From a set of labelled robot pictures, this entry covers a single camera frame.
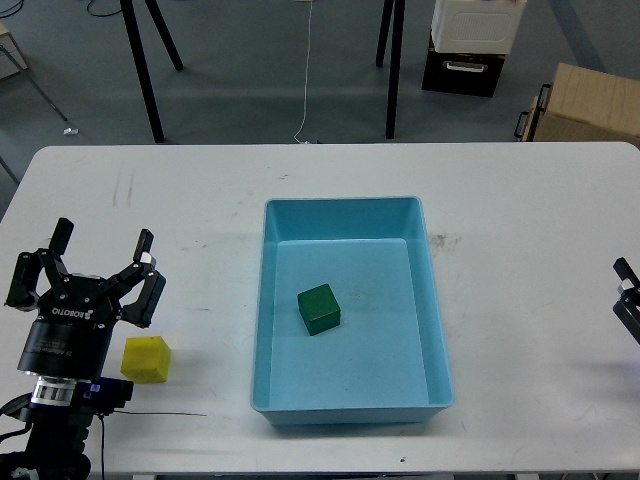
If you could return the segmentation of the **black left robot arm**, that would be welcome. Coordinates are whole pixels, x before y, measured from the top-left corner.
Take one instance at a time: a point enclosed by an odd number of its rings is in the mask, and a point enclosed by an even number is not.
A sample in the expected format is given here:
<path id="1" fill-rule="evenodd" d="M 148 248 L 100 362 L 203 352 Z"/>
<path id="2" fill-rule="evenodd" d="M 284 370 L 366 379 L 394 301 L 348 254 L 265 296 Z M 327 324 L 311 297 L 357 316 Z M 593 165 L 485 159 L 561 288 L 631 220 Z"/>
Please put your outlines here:
<path id="1" fill-rule="evenodd" d="M 151 324 L 165 278 L 150 253 L 154 236 L 144 229 L 131 263 L 108 278 L 72 274 L 62 256 L 74 229 L 60 218 L 45 248 L 19 254 L 6 306 L 36 314 L 20 371 L 34 389 L 7 402 L 2 414 L 23 422 L 24 450 L 2 455 L 4 479 L 85 479 L 84 453 L 94 418 L 104 419 L 132 398 L 130 380 L 102 374 L 114 327 Z"/>

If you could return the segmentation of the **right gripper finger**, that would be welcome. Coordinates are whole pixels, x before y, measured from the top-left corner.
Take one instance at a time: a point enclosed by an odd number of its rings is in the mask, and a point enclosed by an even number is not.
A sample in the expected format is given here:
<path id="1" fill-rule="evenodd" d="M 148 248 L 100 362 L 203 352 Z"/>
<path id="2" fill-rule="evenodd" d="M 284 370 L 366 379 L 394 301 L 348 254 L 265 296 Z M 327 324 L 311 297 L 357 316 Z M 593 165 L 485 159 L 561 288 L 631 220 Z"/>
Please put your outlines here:
<path id="1" fill-rule="evenodd" d="M 624 257 L 614 262 L 613 269 L 621 280 L 618 287 L 619 299 L 613 306 L 613 312 L 639 343 L 639 277 Z"/>

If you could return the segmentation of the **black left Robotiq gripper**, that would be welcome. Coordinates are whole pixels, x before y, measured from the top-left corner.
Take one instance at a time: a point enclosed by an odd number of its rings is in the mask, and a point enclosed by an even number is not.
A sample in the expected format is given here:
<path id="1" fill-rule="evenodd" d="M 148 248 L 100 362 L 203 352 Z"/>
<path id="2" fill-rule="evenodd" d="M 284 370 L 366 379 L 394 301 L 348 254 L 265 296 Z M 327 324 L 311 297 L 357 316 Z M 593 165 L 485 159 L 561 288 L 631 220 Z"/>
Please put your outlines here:
<path id="1" fill-rule="evenodd" d="M 5 305 L 22 312 L 37 311 L 18 362 L 20 371 L 96 381 L 114 324 L 124 321 L 148 328 L 166 279 L 156 269 L 151 255 L 154 235 L 148 229 L 140 232 L 132 263 L 106 281 L 70 275 L 62 255 L 73 229 L 69 219 L 60 217 L 47 247 L 18 255 Z M 37 293 L 41 272 L 50 286 L 42 295 Z M 99 290 L 102 283 L 104 295 Z M 122 305 L 121 299 L 138 285 L 136 300 Z"/>

